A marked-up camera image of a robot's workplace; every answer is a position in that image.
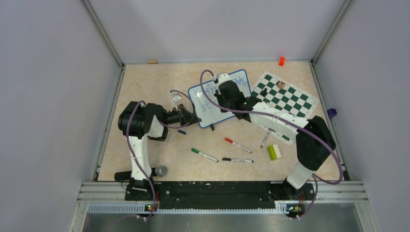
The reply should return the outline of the blue framed whiteboard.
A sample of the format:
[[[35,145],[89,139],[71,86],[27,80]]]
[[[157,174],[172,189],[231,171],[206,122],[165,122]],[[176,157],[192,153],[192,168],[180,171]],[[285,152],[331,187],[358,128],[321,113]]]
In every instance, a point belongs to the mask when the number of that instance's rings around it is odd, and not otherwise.
[[[245,97],[251,95],[251,88],[249,86],[249,79],[246,70],[240,69],[229,73],[231,79],[238,85],[239,90]],[[222,113],[219,108],[213,105],[203,94],[200,85],[190,87],[188,95],[194,103],[195,114],[201,119],[199,122],[200,128],[206,128],[210,125],[217,124],[234,117],[231,112]]]

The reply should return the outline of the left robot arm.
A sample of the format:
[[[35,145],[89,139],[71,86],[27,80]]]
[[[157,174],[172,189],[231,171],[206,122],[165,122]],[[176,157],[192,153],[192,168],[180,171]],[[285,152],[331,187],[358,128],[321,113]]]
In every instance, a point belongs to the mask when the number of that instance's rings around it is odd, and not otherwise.
[[[183,104],[172,111],[154,103],[130,102],[118,118],[118,128],[127,139],[130,149],[132,170],[130,186],[136,189],[137,194],[144,200],[151,199],[155,194],[155,187],[150,179],[152,168],[148,161],[147,140],[165,141],[168,135],[168,126],[179,123],[180,126],[189,126],[202,120],[187,111]]]

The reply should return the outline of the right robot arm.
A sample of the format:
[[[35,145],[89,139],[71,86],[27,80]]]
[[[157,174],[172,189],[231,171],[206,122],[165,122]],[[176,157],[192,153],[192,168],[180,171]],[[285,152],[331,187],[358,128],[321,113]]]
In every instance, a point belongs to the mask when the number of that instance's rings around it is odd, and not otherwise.
[[[283,192],[287,198],[297,199],[303,193],[303,185],[334,153],[336,144],[324,119],[294,116],[257,97],[245,97],[228,76],[214,77],[213,82],[221,112],[232,112],[238,119],[273,129],[296,143],[297,163],[284,180]]]

